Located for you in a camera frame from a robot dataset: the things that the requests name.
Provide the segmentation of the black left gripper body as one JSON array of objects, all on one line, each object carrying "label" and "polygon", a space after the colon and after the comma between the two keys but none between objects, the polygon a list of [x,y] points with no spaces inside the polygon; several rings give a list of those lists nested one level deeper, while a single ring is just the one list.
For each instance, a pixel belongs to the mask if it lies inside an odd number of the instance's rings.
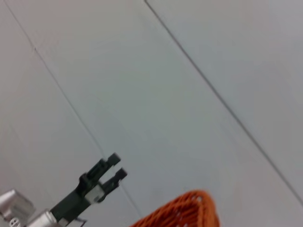
[{"label": "black left gripper body", "polygon": [[50,212],[57,221],[75,220],[92,204],[98,203],[105,195],[100,182],[92,182],[88,178],[80,178],[78,186],[63,200],[55,205]]}]

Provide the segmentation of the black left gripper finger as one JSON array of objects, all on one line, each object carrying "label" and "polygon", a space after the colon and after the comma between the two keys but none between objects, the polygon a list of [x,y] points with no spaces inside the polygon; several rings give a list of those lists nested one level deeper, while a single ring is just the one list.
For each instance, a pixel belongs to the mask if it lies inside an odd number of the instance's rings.
[{"label": "black left gripper finger", "polygon": [[127,176],[127,172],[121,168],[119,169],[113,177],[107,180],[105,183],[99,183],[99,186],[104,192],[101,199],[105,199],[111,192],[119,187],[120,182]]},{"label": "black left gripper finger", "polygon": [[120,161],[121,159],[116,153],[113,153],[107,160],[100,159],[87,173],[84,173],[80,177],[80,182],[96,184],[111,167]]}]

